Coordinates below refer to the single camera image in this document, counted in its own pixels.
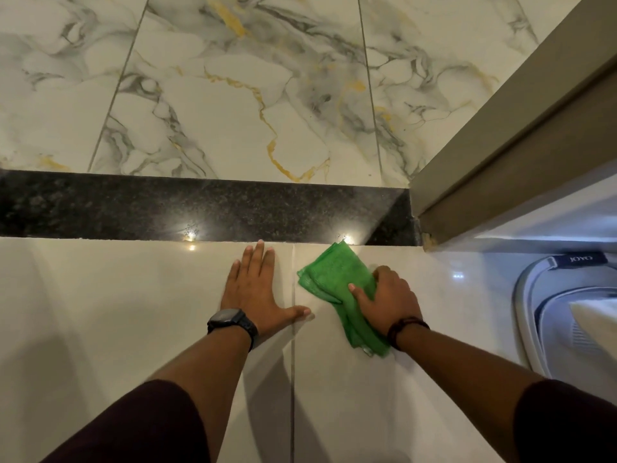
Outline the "person's left hand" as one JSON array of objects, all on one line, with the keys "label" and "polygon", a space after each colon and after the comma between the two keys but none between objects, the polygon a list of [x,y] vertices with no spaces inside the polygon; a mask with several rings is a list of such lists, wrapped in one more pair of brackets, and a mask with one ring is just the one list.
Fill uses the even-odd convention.
[{"label": "person's left hand", "polygon": [[235,288],[226,290],[220,309],[241,309],[258,328],[259,339],[267,339],[284,328],[277,328],[277,311],[280,307],[274,298],[273,278],[276,255],[273,248],[265,248],[262,271],[258,279],[250,279],[251,248],[248,245],[240,259],[241,268]]}]

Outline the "person's right hand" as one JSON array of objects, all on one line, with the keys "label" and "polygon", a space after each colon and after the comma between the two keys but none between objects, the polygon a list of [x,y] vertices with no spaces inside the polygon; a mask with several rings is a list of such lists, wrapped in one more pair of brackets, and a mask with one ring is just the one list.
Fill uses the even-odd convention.
[{"label": "person's right hand", "polygon": [[382,336],[386,337],[391,327],[401,319],[423,320],[417,296],[407,281],[398,273],[382,265],[374,272],[376,290],[371,311],[361,311],[366,321]]}]

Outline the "green microfiber cloth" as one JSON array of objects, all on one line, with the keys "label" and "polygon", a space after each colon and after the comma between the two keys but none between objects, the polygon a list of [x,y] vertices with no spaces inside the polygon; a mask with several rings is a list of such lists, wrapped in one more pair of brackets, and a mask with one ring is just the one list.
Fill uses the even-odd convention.
[{"label": "green microfiber cloth", "polygon": [[359,348],[370,357],[385,358],[390,353],[389,342],[366,321],[349,290],[349,284],[354,284],[373,300],[376,280],[345,241],[330,245],[297,275],[301,287],[334,307],[352,348]]}]

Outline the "person's left forearm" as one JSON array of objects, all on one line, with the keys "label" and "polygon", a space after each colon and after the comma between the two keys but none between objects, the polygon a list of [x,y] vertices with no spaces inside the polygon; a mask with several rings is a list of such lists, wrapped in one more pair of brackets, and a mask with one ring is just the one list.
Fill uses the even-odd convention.
[{"label": "person's left forearm", "polygon": [[213,330],[157,370],[150,380],[174,383],[196,406],[207,437],[212,463],[217,463],[251,338],[242,327]]}]

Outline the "person's right forearm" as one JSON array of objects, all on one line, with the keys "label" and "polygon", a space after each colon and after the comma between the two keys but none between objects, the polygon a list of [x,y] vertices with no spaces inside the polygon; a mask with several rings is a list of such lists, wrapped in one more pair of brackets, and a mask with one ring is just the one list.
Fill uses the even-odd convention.
[{"label": "person's right forearm", "polygon": [[541,375],[420,325],[397,334],[410,356],[459,407],[507,463],[520,463],[514,414],[523,393],[545,381]]}]

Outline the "black smartwatch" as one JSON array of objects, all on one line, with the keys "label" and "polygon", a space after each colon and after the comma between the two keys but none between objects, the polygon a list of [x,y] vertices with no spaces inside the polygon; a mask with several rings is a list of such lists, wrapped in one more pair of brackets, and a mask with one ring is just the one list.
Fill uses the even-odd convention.
[{"label": "black smartwatch", "polygon": [[249,351],[254,349],[259,336],[258,328],[241,309],[222,309],[215,313],[207,322],[207,334],[229,327],[242,328],[251,339]]}]

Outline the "black granite threshold strip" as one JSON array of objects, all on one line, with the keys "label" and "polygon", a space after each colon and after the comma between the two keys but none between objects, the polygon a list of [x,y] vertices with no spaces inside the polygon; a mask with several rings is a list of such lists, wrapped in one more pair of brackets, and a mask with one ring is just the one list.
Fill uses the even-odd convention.
[{"label": "black granite threshold strip", "polygon": [[0,170],[0,236],[421,246],[404,188]]}]

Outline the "dark maroon left sleeve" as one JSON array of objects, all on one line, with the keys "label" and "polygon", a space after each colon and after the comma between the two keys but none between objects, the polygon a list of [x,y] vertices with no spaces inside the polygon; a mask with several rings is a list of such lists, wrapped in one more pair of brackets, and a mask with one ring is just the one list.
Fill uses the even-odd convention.
[{"label": "dark maroon left sleeve", "polygon": [[189,394],[152,380],[119,398],[41,463],[211,463]]}]

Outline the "dark maroon sleeve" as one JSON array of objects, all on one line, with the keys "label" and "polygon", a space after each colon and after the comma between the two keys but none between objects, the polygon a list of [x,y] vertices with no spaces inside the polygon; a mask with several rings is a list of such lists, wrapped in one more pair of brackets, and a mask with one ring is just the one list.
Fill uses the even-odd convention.
[{"label": "dark maroon sleeve", "polygon": [[513,418],[520,463],[617,463],[617,406],[557,380],[528,387]]},{"label": "dark maroon sleeve", "polygon": [[211,463],[189,394],[152,380],[119,398],[41,463]]}]

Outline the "white plastic appliance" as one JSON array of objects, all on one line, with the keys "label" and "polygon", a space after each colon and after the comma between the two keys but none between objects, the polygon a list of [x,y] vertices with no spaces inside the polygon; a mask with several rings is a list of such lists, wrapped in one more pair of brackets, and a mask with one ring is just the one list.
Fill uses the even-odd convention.
[{"label": "white plastic appliance", "polygon": [[617,362],[578,326],[569,304],[617,297],[617,255],[575,252],[523,270],[513,309],[531,368],[617,405]]}]

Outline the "white folded cloth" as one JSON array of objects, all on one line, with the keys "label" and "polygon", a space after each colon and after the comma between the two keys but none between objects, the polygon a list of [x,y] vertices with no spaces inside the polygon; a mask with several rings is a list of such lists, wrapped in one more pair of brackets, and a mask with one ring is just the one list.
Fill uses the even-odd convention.
[{"label": "white folded cloth", "polygon": [[578,326],[617,362],[617,297],[569,304]]}]

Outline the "dark maroon right sleeve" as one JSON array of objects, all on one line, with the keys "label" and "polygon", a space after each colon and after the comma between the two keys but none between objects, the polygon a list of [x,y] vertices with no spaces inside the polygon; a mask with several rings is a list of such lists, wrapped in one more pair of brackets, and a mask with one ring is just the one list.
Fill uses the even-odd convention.
[{"label": "dark maroon right sleeve", "polygon": [[513,418],[520,463],[617,463],[617,406],[557,380],[528,387]]}]

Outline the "grey-brown door frame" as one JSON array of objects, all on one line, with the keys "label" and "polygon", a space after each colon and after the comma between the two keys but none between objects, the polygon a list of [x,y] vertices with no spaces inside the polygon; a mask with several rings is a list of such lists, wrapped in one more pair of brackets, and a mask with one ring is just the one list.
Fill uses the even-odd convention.
[{"label": "grey-brown door frame", "polygon": [[582,0],[410,184],[426,251],[617,252],[617,0]]}]

